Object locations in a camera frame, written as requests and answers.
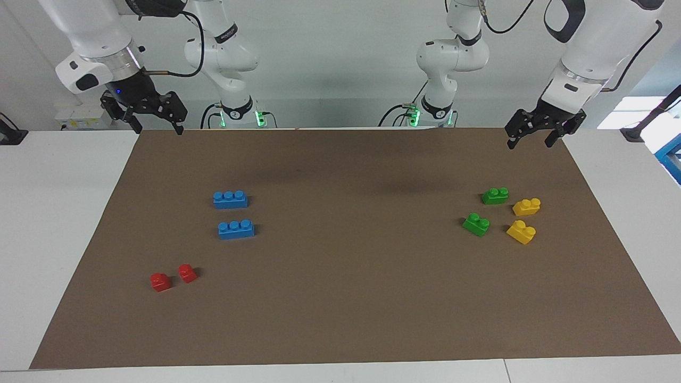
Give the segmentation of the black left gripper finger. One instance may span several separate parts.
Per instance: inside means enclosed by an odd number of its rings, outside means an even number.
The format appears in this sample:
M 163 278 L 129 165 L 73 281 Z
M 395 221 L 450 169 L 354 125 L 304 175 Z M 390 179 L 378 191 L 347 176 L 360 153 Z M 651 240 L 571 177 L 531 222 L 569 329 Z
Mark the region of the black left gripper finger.
M 520 139 L 535 133 L 536 129 L 532 125 L 533 115 L 523 109 L 518 109 L 514 115 L 509 119 L 504 131 L 508 136 L 506 145 L 513 150 L 519 143 Z
M 556 124 L 552 132 L 545 139 L 545 145 L 548 148 L 552 148 L 560 138 L 576 133 L 581 124 L 582 120 L 567 120 L 562 124 Z

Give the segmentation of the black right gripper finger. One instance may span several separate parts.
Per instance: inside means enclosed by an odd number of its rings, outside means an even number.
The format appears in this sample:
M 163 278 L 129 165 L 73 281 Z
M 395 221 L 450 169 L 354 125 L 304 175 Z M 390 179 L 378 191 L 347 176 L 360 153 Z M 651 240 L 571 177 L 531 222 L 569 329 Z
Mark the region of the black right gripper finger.
M 109 114 L 112 120 L 123 121 L 124 123 L 129 124 L 134 133 L 140 134 L 143 131 L 143 126 L 135 116 L 134 107 L 129 106 L 126 107 L 126 109 L 123 109 L 110 91 L 102 93 L 101 107 Z
M 175 133 L 178 135 L 183 134 L 187 109 L 176 92 L 170 91 L 159 96 L 157 116 L 170 122 Z

